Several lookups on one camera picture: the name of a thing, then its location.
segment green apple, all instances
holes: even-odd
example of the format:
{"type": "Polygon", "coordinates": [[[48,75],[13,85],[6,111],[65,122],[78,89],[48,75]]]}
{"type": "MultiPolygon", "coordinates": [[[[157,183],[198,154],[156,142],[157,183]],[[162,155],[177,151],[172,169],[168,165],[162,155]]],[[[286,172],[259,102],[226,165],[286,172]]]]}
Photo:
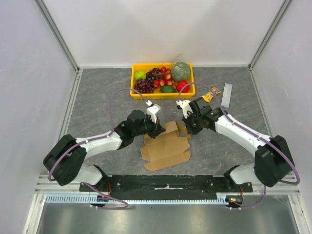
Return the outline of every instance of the green apple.
{"type": "Polygon", "coordinates": [[[143,71],[135,72],[135,79],[146,79],[146,74],[143,71]]]}

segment avocado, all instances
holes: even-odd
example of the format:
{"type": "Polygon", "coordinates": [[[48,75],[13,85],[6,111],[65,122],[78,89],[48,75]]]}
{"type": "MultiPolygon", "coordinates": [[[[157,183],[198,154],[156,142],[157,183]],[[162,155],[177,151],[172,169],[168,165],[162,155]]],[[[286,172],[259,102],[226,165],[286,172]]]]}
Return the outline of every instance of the avocado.
{"type": "Polygon", "coordinates": [[[161,87],[160,91],[162,93],[175,93],[176,92],[174,87],[172,87],[171,85],[165,85],[165,86],[161,87]]]}

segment white wall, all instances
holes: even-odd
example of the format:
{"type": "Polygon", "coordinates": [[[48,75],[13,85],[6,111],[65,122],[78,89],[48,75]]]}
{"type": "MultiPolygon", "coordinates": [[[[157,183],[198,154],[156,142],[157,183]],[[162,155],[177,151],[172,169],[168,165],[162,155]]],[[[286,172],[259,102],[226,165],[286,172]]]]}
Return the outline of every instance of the white wall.
{"type": "Polygon", "coordinates": [[[283,0],[45,0],[80,66],[248,64],[283,0]]]}
{"type": "Polygon", "coordinates": [[[254,68],[274,135],[284,136],[312,217],[312,1],[295,0],[254,68]]]}
{"type": "Polygon", "coordinates": [[[32,0],[0,2],[0,232],[22,232],[74,71],[32,0]]]}

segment metal floor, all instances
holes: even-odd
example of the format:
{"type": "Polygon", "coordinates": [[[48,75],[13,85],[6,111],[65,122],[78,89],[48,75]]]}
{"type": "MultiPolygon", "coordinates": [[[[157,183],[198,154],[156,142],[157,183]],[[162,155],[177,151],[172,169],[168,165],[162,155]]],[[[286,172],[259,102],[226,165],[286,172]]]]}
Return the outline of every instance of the metal floor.
{"type": "MultiPolygon", "coordinates": [[[[258,197],[245,196],[246,205],[258,197]]],[[[255,209],[214,205],[132,205],[121,211],[87,204],[45,204],[37,234],[297,234],[287,196],[255,209]]]]}

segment cardboard flap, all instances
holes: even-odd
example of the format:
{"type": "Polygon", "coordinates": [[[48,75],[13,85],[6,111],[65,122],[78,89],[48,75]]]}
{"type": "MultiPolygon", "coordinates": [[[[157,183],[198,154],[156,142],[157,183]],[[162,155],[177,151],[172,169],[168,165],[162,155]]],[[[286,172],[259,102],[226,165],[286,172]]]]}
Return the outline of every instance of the cardboard flap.
{"type": "Polygon", "coordinates": [[[170,139],[179,135],[179,130],[177,128],[176,122],[171,121],[169,123],[162,124],[162,127],[166,130],[165,132],[159,134],[155,139],[151,138],[149,135],[143,135],[145,145],[154,144],[163,140],[170,139]]]}
{"type": "Polygon", "coordinates": [[[178,165],[183,162],[187,162],[191,157],[191,152],[187,151],[178,155],[173,155],[164,159],[156,160],[153,162],[145,163],[144,167],[149,171],[157,171],[166,167],[178,165]]]}
{"type": "Polygon", "coordinates": [[[147,145],[140,149],[142,159],[156,161],[173,155],[180,154],[190,147],[187,137],[176,137],[147,145]]]}
{"type": "Polygon", "coordinates": [[[187,139],[191,139],[192,135],[187,134],[187,130],[186,130],[186,127],[184,126],[184,124],[180,123],[178,121],[176,121],[175,123],[176,123],[176,126],[179,129],[179,131],[182,132],[187,137],[187,139]]]}
{"type": "Polygon", "coordinates": [[[151,144],[155,144],[158,142],[167,141],[167,140],[174,138],[174,137],[177,137],[177,136],[179,136],[178,130],[176,130],[174,132],[166,133],[164,135],[159,134],[159,136],[157,136],[155,139],[150,138],[150,137],[144,139],[144,144],[145,145],[151,145],[151,144]]]}

